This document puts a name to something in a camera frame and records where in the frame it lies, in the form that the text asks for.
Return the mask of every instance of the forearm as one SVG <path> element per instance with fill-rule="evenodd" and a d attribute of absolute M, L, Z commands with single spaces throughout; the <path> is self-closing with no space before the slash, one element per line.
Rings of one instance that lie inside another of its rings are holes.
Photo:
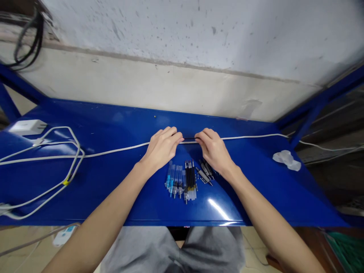
<path fill-rule="evenodd" d="M 93 272 L 120 232 L 139 192 L 153 174 L 137 163 L 93 211 L 43 272 Z"/>
<path fill-rule="evenodd" d="M 227 176 L 260 238 L 293 272 L 324 272 L 321 264 L 281 214 L 249 182 L 239 167 Z"/>

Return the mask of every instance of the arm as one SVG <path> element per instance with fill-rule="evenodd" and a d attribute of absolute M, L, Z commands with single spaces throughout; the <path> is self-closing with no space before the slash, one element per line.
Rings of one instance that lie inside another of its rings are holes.
<path fill-rule="evenodd" d="M 262 241 L 284 268 L 292 272 L 322 272 L 319 261 L 301 237 L 249 182 L 232 161 L 224 141 L 212 129 L 195 135 L 206 161 L 233 187 Z"/>
<path fill-rule="evenodd" d="M 183 141 L 175 127 L 152 136 L 146 154 L 127 177 L 93 211 L 43 270 L 94 272 L 120 232 L 145 182 L 170 161 Z"/>

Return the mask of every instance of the white charger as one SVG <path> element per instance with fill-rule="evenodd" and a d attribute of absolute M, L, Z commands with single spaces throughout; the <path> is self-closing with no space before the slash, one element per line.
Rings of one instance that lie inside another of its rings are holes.
<path fill-rule="evenodd" d="M 47 127 L 47 124 L 40 119 L 17 121 L 10 129 L 10 133 L 16 135 L 39 135 Z"/>

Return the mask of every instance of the yellow cable tie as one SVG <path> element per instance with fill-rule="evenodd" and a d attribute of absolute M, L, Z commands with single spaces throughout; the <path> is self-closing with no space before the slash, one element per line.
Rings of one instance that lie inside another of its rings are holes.
<path fill-rule="evenodd" d="M 71 183 L 71 181 L 68 181 L 68 179 L 66 179 L 66 180 L 63 182 L 63 185 L 68 186 L 70 183 Z"/>

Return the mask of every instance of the green basket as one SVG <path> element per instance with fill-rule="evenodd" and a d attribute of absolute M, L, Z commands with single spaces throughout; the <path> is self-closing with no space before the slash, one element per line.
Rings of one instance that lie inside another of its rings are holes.
<path fill-rule="evenodd" d="M 364 240 L 338 232 L 325 233 L 325 238 L 346 273 L 364 273 Z"/>

